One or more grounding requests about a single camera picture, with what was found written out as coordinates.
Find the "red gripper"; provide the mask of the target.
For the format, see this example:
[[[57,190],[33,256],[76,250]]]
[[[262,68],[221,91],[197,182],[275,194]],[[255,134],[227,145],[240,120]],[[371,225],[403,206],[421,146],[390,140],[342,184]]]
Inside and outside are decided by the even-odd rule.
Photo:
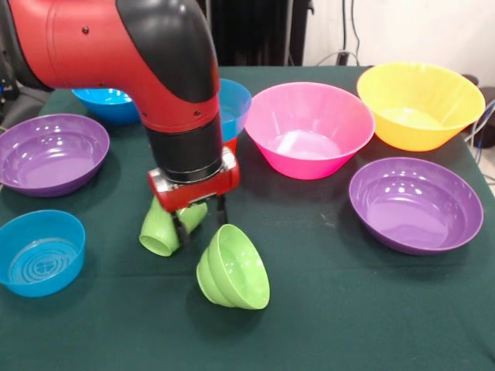
[[[176,183],[167,179],[164,172],[155,168],[148,172],[148,183],[159,204],[167,212],[172,213],[172,221],[182,247],[190,243],[189,232],[179,218],[179,209],[187,208],[194,203],[216,196],[217,222],[220,226],[227,224],[226,193],[240,184],[240,166],[234,153],[223,147],[220,170],[207,179],[198,182]]]

